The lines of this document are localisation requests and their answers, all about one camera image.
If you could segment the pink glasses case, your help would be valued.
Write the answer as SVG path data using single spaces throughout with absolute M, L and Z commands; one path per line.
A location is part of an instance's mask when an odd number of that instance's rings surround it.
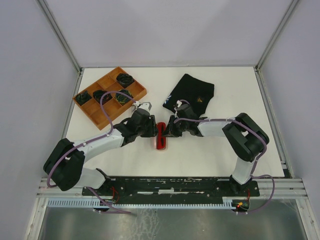
M 167 138 L 165 137 L 164 138 L 164 144 L 160 144 L 160 146 L 158 146 L 158 137 L 154 137 L 154 140 L 153 140 L 153 148 L 157 151 L 166 151 L 168 149 L 168 141 L 167 141 Z

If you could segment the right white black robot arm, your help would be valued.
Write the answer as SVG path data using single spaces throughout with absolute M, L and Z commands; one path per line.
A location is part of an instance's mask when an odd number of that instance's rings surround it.
M 188 104 L 182 104 L 170 116 L 162 135 L 178 138 L 184 132 L 196 137 L 215 136 L 228 140 L 237 155 L 229 183 L 231 193 L 236 196 L 247 191 L 257 162 L 267 151 L 270 142 L 269 136 L 247 113 L 239 113 L 233 118 L 199 117 Z

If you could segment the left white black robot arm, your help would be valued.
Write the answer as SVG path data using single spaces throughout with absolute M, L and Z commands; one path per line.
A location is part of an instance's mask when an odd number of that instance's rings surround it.
M 138 109 L 108 132 L 80 141 L 63 138 L 43 165 L 46 184 L 61 191 L 74 186 L 90 187 L 99 195 L 106 195 L 111 189 L 107 175 L 98 168 L 85 168 L 84 164 L 104 152 L 126 146 L 138 137 L 152 138 L 157 133 L 155 116 Z

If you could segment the red sunglasses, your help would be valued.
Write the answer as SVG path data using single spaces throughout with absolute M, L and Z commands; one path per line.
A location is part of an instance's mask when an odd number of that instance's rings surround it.
M 156 149 L 163 151 L 167 146 L 167 139 L 163 136 L 163 133 L 166 129 L 166 124 L 164 122 L 158 122 L 157 127 L 157 137 L 156 137 Z

